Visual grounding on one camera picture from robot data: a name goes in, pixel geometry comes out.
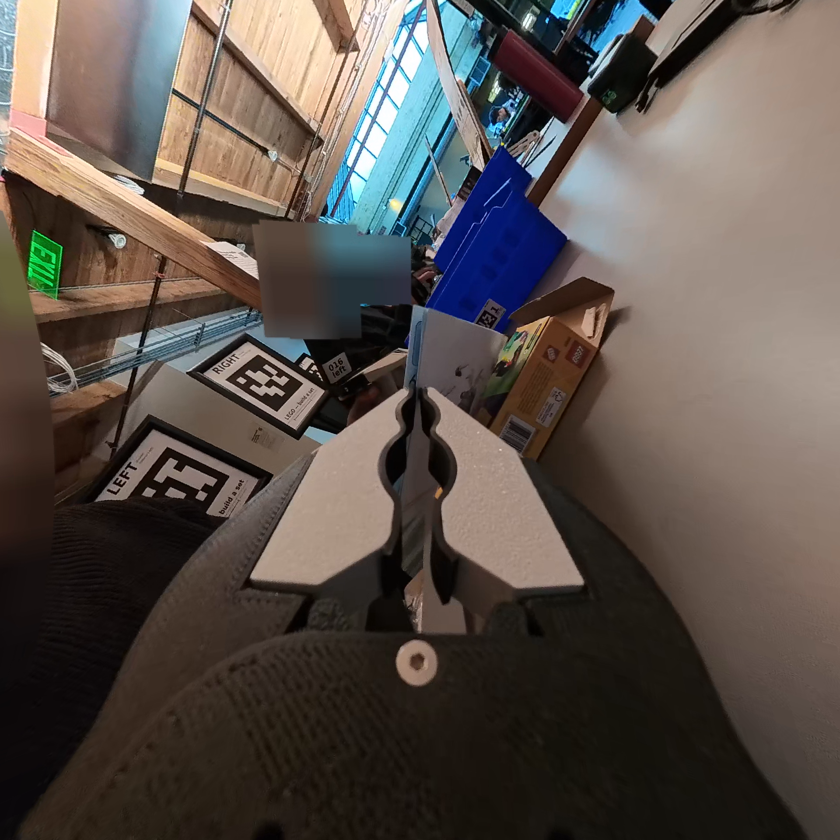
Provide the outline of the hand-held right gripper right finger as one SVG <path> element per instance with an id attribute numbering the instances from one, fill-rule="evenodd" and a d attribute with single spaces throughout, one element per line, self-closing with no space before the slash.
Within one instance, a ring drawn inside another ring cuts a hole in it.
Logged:
<path id="1" fill-rule="evenodd" d="M 423 389 L 431 498 L 424 545 L 426 632 L 470 632 L 496 607 L 578 595 L 582 572 L 514 448 Z"/>

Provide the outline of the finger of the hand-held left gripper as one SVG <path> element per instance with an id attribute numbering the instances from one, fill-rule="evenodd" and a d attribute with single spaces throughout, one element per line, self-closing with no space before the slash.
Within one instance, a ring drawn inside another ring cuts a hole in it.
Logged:
<path id="1" fill-rule="evenodd" d="M 382 385 L 385 389 L 402 389 L 406 372 L 407 350 L 394 350 L 369 364 L 353 379 L 355 389 Z"/>

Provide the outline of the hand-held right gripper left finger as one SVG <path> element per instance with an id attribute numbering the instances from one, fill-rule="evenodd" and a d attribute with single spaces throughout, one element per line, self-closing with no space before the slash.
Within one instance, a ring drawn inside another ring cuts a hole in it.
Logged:
<path id="1" fill-rule="evenodd" d="M 247 580 L 247 592 L 336 602 L 363 624 L 410 624 L 401 490 L 417 392 L 402 388 L 321 446 Z"/>

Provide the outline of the lego instruction booklet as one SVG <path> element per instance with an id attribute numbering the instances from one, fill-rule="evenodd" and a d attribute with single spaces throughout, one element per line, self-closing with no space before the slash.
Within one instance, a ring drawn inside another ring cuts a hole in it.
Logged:
<path id="1" fill-rule="evenodd" d="M 413 308 L 404 385 L 433 387 L 471 413 L 490 378 L 506 337 L 445 313 Z M 402 501 L 403 567 L 410 575 L 406 600 L 423 634 L 462 634 L 457 601 L 442 604 L 432 580 L 432 513 L 438 485 L 428 471 L 429 441 L 421 430 L 408 439 Z"/>

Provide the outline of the yellow lego box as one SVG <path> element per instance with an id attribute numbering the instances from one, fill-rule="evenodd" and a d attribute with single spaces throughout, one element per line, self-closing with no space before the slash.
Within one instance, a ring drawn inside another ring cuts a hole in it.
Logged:
<path id="1" fill-rule="evenodd" d="M 511 315 L 475 418 L 520 456 L 538 458 L 602 344 L 614 290 L 580 277 Z"/>

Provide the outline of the person's left hand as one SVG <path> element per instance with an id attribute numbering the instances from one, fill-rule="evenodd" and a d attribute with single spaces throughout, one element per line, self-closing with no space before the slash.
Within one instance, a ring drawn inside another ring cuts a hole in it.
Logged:
<path id="1" fill-rule="evenodd" d="M 396 393 L 397 391 L 389 386 L 386 387 L 383 382 L 374 382 L 367 385 L 349 399 L 345 427 L 350 427 Z"/>

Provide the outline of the white paper note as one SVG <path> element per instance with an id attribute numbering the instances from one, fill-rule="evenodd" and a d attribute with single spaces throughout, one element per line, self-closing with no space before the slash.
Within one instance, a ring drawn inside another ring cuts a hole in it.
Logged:
<path id="1" fill-rule="evenodd" d="M 248 255 L 244 248 L 240 248 L 227 241 L 212 241 L 206 243 L 206 247 L 215 254 L 223 257 L 228 263 L 243 270 L 255 280 L 259 280 L 257 260 Z"/>

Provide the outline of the blue plastic bin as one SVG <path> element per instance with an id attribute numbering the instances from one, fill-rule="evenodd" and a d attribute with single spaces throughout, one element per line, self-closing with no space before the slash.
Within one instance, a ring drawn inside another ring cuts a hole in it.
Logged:
<path id="1" fill-rule="evenodd" d="M 526 194 L 531 182 L 532 175 L 507 149 L 496 149 L 436 247 L 437 268 L 446 272 L 471 229 L 483 222 L 492 207 L 504 204 L 511 193 Z"/>
<path id="2" fill-rule="evenodd" d="M 493 199 L 473 224 L 426 308 L 503 333 L 568 238 L 525 195 Z"/>

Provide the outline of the metal conduit pipes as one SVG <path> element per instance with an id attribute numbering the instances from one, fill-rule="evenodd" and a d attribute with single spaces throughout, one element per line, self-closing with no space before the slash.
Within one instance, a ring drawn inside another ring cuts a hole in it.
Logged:
<path id="1" fill-rule="evenodd" d="M 170 362 L 193 354 L 219 341 L 261 325 L 263 316 L 251 308 L 215 313 L 202 320 L 189 319 L 168 326 L 152 328 L 143 351 L 142 364 Z M 117 339 L 109 356 L 86 364 L 58 364 L 57 372 L 48 374 L 50 396 L 61 396 L 131 371 L 140 335 Z"/>

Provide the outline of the black metal rod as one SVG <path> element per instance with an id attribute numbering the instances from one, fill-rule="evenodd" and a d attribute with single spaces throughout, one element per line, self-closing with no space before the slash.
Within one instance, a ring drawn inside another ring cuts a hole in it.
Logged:
<path id="1" fill-rule="evenodd" d="M 152 322 L 154 320 L 154 311 L 156 310 L 158 298 L 160 296 L 161 285 L 163 280 L 165 279 L 165 272 L 168 267 L 169 260 L 164 255 L 161 255 L 156 267 L 156 271 L 154 273 L 154 284 L 152 287 L 152 291 L 150 294 L 149 304 L 147 306 L 145 317 L 143 321 L 143 327 L 140 332 L 140 339 L 138 341 L 138 346 L 135 353 L 135 361 L 132 364 L 132 368 L 130 371 L 129 383 L 125 393 L 123 394 L 123 401 L 122 407 L 119 415 L 119 420 L 117 422 L 117 426 L 115 427 L 114 435 L 112 436 L 112 440 L 108 442 L 109 446 L 109 459 L 112 459 L 115 454 L 117 453 L 120 442 L 121 436 L 123 432 L 123 428 L 125 425 L 125 421 L 130 409 L 130 405 L 132 402 L 133 397 L 133 390 L 135 384 L 137 382 L 138 376 L 138 369 L 142 364 L 142 357 L 144 353 L 145 344 L 149 338 L 149 334 L 152 329 Z"/>

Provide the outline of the wooden ceiling beam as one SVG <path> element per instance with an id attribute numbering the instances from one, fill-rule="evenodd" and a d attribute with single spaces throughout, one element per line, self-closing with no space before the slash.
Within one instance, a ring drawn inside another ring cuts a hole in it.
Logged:
<path id="1" fill-rule="evenodd" d="M 5 167 L 46 193 L 117 228 L 199 279 L 262 310 L 259 282 L 213 248 L 215 241 L 74 154 L 11 129 Z"/>

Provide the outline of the green exit sign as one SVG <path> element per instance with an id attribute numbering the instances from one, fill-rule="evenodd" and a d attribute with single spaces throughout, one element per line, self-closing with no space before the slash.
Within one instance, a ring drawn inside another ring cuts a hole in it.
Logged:
<path id="1" fill-rule="evenodd" d="M 63 255 L 61 244 L 38 230 L 32 232 L 27 263 L 27 282 L 31 290 L 52 300 L 58 299 Z"/>

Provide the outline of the maroon cylinder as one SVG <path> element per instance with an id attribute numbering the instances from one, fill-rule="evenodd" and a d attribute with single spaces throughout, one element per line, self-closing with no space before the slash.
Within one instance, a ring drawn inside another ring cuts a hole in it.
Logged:
<path id="1" fill-rule="evenodd" d="M 501 28 L 489 51 L 490 63 L 562 123 L 581 104 L 584 93 L 524 38 Z"/>

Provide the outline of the black box green label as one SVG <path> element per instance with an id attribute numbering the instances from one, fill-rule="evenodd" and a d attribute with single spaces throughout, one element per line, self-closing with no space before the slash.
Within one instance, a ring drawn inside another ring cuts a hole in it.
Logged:
<path id="1" fill-rule="evenodd" d="M 585 91 L 604 110 L 618 114 L 637 100 L 656 59 L 639 36 L 618 35 L 597 57 Z"/>

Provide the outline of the metal air duct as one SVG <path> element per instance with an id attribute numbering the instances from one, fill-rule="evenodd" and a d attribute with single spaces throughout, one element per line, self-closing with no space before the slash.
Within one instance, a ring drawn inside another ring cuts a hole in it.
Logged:
<path id="1" fill-rule="evenodd" d="M 48 136 L 153 176 L 190 1 L 59 1 Z"/>

